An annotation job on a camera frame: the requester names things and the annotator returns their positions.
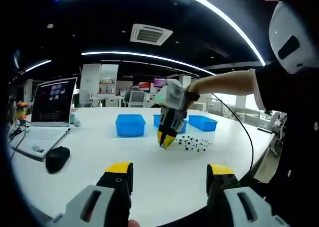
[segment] laptop keyboard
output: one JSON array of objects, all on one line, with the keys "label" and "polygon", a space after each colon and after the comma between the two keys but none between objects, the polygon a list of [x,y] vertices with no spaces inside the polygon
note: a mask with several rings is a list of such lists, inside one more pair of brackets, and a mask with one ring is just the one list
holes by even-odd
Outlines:
[{"label": "laptop keyboard", "polygon": [[37,128],[28,130],[25,134],[28,138],[38,139],[38,140],[54,140],[57,136],[65,132],[65,129],[59,128]]}]

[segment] person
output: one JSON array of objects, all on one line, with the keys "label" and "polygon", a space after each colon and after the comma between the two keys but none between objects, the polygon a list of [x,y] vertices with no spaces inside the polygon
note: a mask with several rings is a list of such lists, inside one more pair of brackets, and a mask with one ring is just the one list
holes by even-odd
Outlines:
[{"label": "person", "polygon": [[133,85],[130,86],[129,90],[125,93],[124,101],[129,102],[130,96],[131,96],[131,91],[142,91],[139,88],[139,81],[133,81]]},{"label": "person", "polygon": [[129,220],[129,227],[140,227],[140,224],[136,220]]},{"label": "person", "polygon": [[310,191],[319,141],[318,47],[304,26],[290,6],[279,3],[269,27],[277,61],[255,70],[203,78],[187,88],[196,94],[254,94],[259,109],[287,113],[282,154],[265,196],[273,213],[292,226],[313,217],[308,203],[318,199]]}]

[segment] computer mouse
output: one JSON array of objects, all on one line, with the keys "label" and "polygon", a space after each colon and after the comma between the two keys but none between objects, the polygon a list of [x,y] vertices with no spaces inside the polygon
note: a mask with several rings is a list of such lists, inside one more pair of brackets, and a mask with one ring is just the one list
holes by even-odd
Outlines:
[{"label": "computer mouse", "polygon": [[49,150],[45,157],[45,167],[50,174],[54,174],[62,169],[69,159],[70,150],[66,147],[57,147]]}]

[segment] black cable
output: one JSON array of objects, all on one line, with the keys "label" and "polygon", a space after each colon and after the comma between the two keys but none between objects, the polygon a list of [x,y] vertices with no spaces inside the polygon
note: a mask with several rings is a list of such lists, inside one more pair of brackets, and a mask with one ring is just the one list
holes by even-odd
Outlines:
[{"label": "black cable", "polygon": [[25,133],[26,133],[26,131],[25,131],[25,130],[26,130],[26,127],[24,126],[24,130],[23,130],[24,134],[23,134],[23,137],[22,137],[22,139],[20,140],[20,142],[18,143],[18,145],[14,148],[14,150],[13,150],[13,153],[12,153],[12,155],[11,155],[10,160],[12,160],[13,155],[15,154],[15,151],[18,149],[18,147],[19,147],[20,143],[23,141],[23,139],[24,139],[24,137],[25,137]]},{"label": "black cable", "polygon": [[27,120],[20,120],[20,122],[21,122],[21,121],[22,121],[22,122],[24,121],[24,122],[27,122],[27,123],[31,123],[30,121],[27,121]]},{"label": "black cable", "polygon": [[23,131],[21,131],[21,129],[20,129],[21,126],[24,126],[24,130],[25,130],[26,127],[29,127],[29,126],[26,126],[26,125],[24,125],[24,124],[20,124],[20,125],[16,128],[16,130],[9,136],[9,139],[10,139],[9,143],[10,143],[16,136],[18,136],[21,132],[23,132]]},{"label": "black cable", "polygon": [[241,124],[241,126],[243,127],[243,129],[245,130],[245,132],[248,135],[248,138],[250,140],[250,144],[251,144],[251,153],[252,153],[252,157],[251,157],[251,163],[250,163],[250,167],[249,167],[249,171],[247,172],[247,174],[249,174],[251,172],[251,170],[253,169],[253,163],[254,163],[254,146],[253,146],[253,141],[250,138],[250,135],[248,133],[248,131],[246,130],[245,126],[243,125],[243,123],[241,122],[241,120],[239,120],[239,118],[237,117],[237,115],[232,111],[232,109],[230,109],[229,106],[227,106],[221,99],[219,99],[218,96],[216,96],[215,94],[213,94],[222,104],[225,105],[225,107],[228,108],[228,110],[230,110],[230,112],[235,116],[235,118],[239,121],[239,123]]}]

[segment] round table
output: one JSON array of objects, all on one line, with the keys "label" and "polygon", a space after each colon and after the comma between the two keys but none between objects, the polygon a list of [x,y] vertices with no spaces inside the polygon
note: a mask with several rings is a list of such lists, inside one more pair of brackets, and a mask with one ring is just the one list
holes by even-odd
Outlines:
[{"label": "round table", "polygon": [[[63,169],[49,174],[40,162],[15,153],[12,164],[22,193],[45,214],[55,217],[65,212],[66,204],[88,185],[95,185],[113,163],[134,164],[134,186],[130,218],[141,226],[163,225],[204,207],[206,167],[209,163],[227,165],[238,179],[248,171],[252,152],[247,134],[234,120],[197,110],[218,121],[215,132],[203,132],[188,125],[185,135],[208,140],[206,151],[186,151],[178,143],[164,150],[157,143],[155,108],[79,108],[75,115],[81,127],[71,127],[55,146],[70,149]],[[119,138],[115,120],[118,114],[141,114],[145,121],[143,137]],[[245,124],[254,144],[256,163],[273,135]]]}]

